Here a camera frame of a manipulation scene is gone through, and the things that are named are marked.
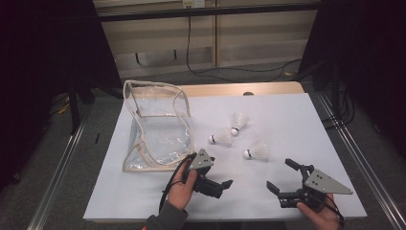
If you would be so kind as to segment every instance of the metal bracket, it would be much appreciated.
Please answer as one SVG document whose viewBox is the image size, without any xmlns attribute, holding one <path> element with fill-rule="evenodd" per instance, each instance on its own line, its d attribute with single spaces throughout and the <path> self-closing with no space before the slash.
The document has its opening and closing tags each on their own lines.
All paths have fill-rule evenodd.
<svg viewBox="0 0 406 230">
<path fill-rule="evenodd" d="M 353 191 L 320 170 L 314 170 L 304 185 L 324 194 L 351 195 Z"/>
<path fill-rule="evenodd" d="M 210 167 L 213 164 L 214 161 L 212 160 L 212 158 L 210 158 L 209 154 L 204 149 L 201 149 L 189 165 L 189 170 L 198 170 Z"/>
</svg>

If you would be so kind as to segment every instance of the black cable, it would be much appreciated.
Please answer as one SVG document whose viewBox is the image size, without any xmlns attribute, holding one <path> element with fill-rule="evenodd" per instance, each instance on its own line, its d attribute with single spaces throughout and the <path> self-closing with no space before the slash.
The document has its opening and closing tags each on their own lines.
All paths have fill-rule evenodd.
<svg viewBox="0 0 406 230">
<path fill-rule="evenodd" d="M 230 79 L 221 78 L 221 77 L 219 77 L 219 76 L 214 76 L 214 75 L 202 75 L 202 74 L 208 73 L 208 72 L 211 72 L 211 71 L 215 71 L 215 70 L 237 70 L 237 71 L 245 71 L 245 72 L 251 72 L 251 73 L 266 73 L 266 72 L 272 72 L 272 71 L 276 71 L 276 70 L 282 69 L 281 72 L 280 72 L 280 74 L 279 74 L 277 77 L 275 77 L 274 79 L 271 79 L 271 80 L 267 80 L 267 81 L 266 81 L 266 82 L 269 82 L 269 81 L 274 81 L 274 80 L 280 78 L 281 75 L 282 75 L 282 73 L 283 73 L 284 68 L 285 68 L 287 65 L 289 65 L 289 64 L 291 64 L 291 63 L 294 63 L 294 62 L 296 62 L 296 61 L 301 61 L 301 59 L 293 59 L 293 60 L 290 60 L 290 61 L 288 61 L 287 63 L 283 64 L 283 65 L 280 66 L 280 67 L 273 68 L 273 69 L 266 69 L 266 70 L 249 70 L 249 69 L 234 68 L 234 67 L 211 68 L 211 69 L 201 70 L 201 71 L 192 70 L 191 67 L 190 67 L 190 63 L 189 63 L 189 50 L 190 50 L 190 45 L 191 45 L 192 23 L 191 23 L 191 18 L 188 17 L 188 19 L 189 19 L 189 32 L 188 32 L 188 48 L 187 48 L 187 50 L 186 50 L 186 65 L 188 66 L 189 71 L 191 71 L 191 73 L 197 75 L 198 77 L 209 77 L 209 78 L 216 78 L 216 79 L 220 79 L 220 80 L 224 80 L 224 81 L 231 81 L 231 82 L 241 83 L 241 81 L 238 81 L 238 80 L 230 80 Z"/>
<path fill-rule="evenodd" d="M 335 215 L 338 216 L 338 219 L 340 220 L 340 225 L 342 228 L 344 228 L 344 225 L 346 223 L 346 219 L 343 217 L 343 215 L 341 215 L 340 210 L 338 209 L 337 204 L 335 204 L 334 200 L 332 198 L 330 198 L 328 195 L 326 195 L 327 198 L 329 198 L 331 200 L 331 202 L 334 204 L 334 208 L 331 207 L 329 204 L 325 203 L 323 200 L 317 198 L 314 195 L 309 195 L 310 198 L 316 200 L 317 202 L 323 204 L 326 208 L 328 208 L 331 212 L 333 212 Z"/>
<path fill-rule="evenodd" d="M 346 92 L 344 93 L 344 96 L 342 97 L 341 104 L 339 107 L 340 114 L 337 116 L 337 114 L 332 115 L 331 117 L 335 120 L 341 120 L 341 121 L 346 121 L 350 114 L 350 108 L 349 104 L 346 98 Z"/>
<path fill-rule="evenodd" d="M 329 116 L 329 117 L 323 119 L 323 120 L 322 120 L 322 123 L 325 123 L 325 122 L 332 122 L 332 120 L 341 119 L 341 118 L 347 116 L 347 114 L 348 114 L 348 107 L 345 106 L 345 108 L 343 109 L 343 107 L 344 107 L 344 105 L 345 105 L 345 101 L 347 101 L 347 100 L 345 99 L 345 95 L 344 95 L 343 100 L 342 100 L 341 105 L 340 105 L 340 114 L 339 114 L 338 116 L 337 116 L 337 114 L 332 114 L 331 116 Z"/>
<path fill-rule="evenodd" d="M 172 183 L 172 180 L 173 180 L 173 178 L 176 176 L 176 174 L 178 173 L 180 167 L 181 167 L 187 160 L 189 160 L 189 159 L 191 159 L 192 157 L 195 157 L 195 156 L 196 156 L 196 153 L 192 153 L 192 154 L 187 155 L 187 156 L 179 163 L 179 165 L 176 167 L 175 171 L 173 172 L 173 175 L 170 177 L 170 180 L 169 180 L 169 182 L 168 182 L 168 184 L 167 184 L 167 187 L 165 188 L 164 191 L 162 191 L 161 202 L 159 203 L 159 212 L 161 212 L 162 207 L 164 207 L 165 200 L 167 199 L 169 190 L 170 190 L 170 188 L 172 187 L 172 185 L 174 185 L 174 184 L 176 184 L 176 183 L 179 183 L 179 182 L 182 182 L 182 181 L 175 181 L 175 182 Z"/>
<path fill-rule="evenodd" d="M 343 126 L 346 126 L 346 125 L 348 125 L 349 123 L 351 123 L 353 121 L 353 119 L 355 117 L 355 103 L 353 101 L 353 97 L 352 97 L 351 94 L 349 94 L 349 97 L 350 97 L 350 101 L 351 101 L 351 103 L 350 103 L 351 104 L 351 109 L 350 109 L 350 106 L 348 104 L 347 97 L 346 97 L 343 100 L 345 100 L 345 104 L 346 104 L 346 108 L 347 108 L 346 110 L 348 111 L 348 113 L 346 113 L 346 114 L 344 114 L 342 116 L 343 119 L 341 121 L 339 121 L 338 124 L 334 124 L 333 126 L 325 126 L 325 129 L 343 127 Z"/>
</svg>

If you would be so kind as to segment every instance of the metal frame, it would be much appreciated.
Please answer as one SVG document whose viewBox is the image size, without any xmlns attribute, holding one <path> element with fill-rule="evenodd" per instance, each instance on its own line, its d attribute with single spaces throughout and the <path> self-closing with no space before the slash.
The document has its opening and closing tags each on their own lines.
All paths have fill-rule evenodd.
<svg viewBox="0 0 406 230">
<path fill-rule="evenodd" d="M 65 176 L 69 168 L 72 156 L 75 152 L 76 146 L 78 145 L 80 136 L 84 130 L 84 125 L 86 124 L 90 116 L 92 107 L 92 104 L 86 106 L 83 119 L 81 120 L 81 123 L 79 124 L 79 127 L 76 130 L 75 134 L 71 135 L 65 152 L 63 152 L 59 164 L 56 167 L 54 176 L 51 179 L 51 182 L 48 185 L 45 194 L 41 198 L 41 201 L 39 202 L 39 205 L 35 210 L 34 216 L 32 217 L 27 230 L 41 230 L 45 226 L 48 215 L 50 214 L 52 206 L 54 205 L 54 202 L 56 200 L 57 193 L 62 184 L 63 177 Z"/>
<path fill-rule="evenodd" d="M 128 20 L 145 20 L 145 19 L 162 19 L 173 17 L 191 17 L 191 16 L 211 16 L 211 15 L 228 15 L 242 13 L 260 13 L 260 12 L 300 12 L 315 11 L 324 7 L 342 7 L 352 6 L 352 2 L 311 2 L 311 3 L 291 3 L 291 4 L 273 4 L 247 7 L 218 7 L 218 8 L 195 8 L 166 11 L 142 11 L 142 12 L 125 12 L 125 13 L 100 13 L 98 16 L 83 17 L 63 17 L 53 18 L 52 20 L 62 21 L 80 21 L 83 22 L 113 22 Z"/>
<path fill-rule="evenodd" d="M 332 116 L 334 114 L 334 111 L 331 108 L 332 104 L 326 93 L 319 93 L 319 99 L 324 106 L 326 113 L 329 116 Z M 403 217 L 395 201 L 392 199 L 391 195 L 388 193 L 379 178 L 376 176 L 361 149 L 353 140 L 349 130 L 346 128 L 345 125 L 343 125 L 341 120 L 333 119 L 332 121 L 335 125 L 337 125 L 337 132 L 341 136 L 344 144 L 350 152 L 350 155 L 358 166 L 358 169 L 361 171 L 368 185 L 371 187 L 373 194 L 381 205 L 382 210 L 385 212 L 393 228 L 396 230 L 406 229 L 405 217 Z"/>
</svg>

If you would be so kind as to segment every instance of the power outlet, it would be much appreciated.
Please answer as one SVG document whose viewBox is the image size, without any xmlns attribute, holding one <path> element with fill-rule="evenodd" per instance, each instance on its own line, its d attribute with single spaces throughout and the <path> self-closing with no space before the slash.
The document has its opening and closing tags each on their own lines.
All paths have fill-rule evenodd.
<svg viewBox="0 0 406 230">
<path fill-rule="evenodd" d="M 183 9 L 193 8 L 193 0 L 183 0 Z"/>
<path fill-rule="evenodd" d="M 205 0 L 194 0 L 193 7 L 194 8 L 205 8 L 206 7 Z"/>
<path fill-rule="evenodd" d="M 205 8 L 205 0 L 183 0 L 183 8 Z"/>
</svg>

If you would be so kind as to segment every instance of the gray carpet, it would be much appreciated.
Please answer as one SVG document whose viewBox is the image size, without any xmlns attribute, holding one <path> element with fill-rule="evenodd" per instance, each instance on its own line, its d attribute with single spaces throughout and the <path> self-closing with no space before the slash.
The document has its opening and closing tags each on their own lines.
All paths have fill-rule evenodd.
<svg viewBox="0 0 406 230">
<path fill-rule="evenodd" d="M 293 63 L 287 66 L 284 72 L 294 73 L 298 65 L 299 62 Z M 263 69 L 275 66 L 279 66 L 279 64 L 244 67 Z M 279 72 L 250 73 L 216 70 L 210 74 L 219 74 L 223 78 L 237 81 L 255 82 L 268 81 L 275 78 Z M 289 81 L 290 79 L 291 77 L 282 75 L 278 81 Z M 211 77 L 198 77 L 189 72 L 150 76 L 146 77 L 145 80 L 174 84 L 227 82 Z M 311 87 L 311 79 L 304 80 L 302 85 L 304 90 L 309 93 L 320 117 L 322 119 L 327 117 L 317 93 Z M 95 91 L 95 95 L 97 99 L 91 105 L 89 120 L 81 134 L 70 168 L 63 179 L 44 229 L 140 229 L 142 226 L 142 224 L 134 223 L 96 224 L 82 219 L 123 104 L 123 101 L 114 99 L 102 92 Z M 79 108 L 83 111 L 87 108 L 86 106 L 89 105 L 81 104 Z M 70 138 L 70 128 L 69 110 L 52 117 L 41 142 L 21 172 L 21 182 L 6 187 L 0 194 L 0 229 L 27 229 L 35 208 L 46 191 Z M 356 106 L 355 118 L 348 125 L 348 129 L 399 209 L 406 210 L 405 189 L 401 186 L 406 182 L 404 176 L 406 175 L 405 159 L 397 154 L 390 140 L 375 131 L 373 121 L 358 105 Z M 368 214 L 367 218 L 349 219 L 347 229 L 392 229 L 386 214 L 382 211 L 380 204 L 355 165 L 337 131 L 329 129 L 327 134 L 346 166 L 347 173 Z M 242 225 L 245 226 L 244 229 L 313 229 L 306 219 L 288 221 L 283 226 L 275 226 L 274 228 L 271 227 L 271 223 L 262 222 L 260 226 L 223 224 L 220 225 L 220 229 L 237 229 Z M 200 226 L 201 229 L 205 229 L 204 224 Z"/>
</svg>

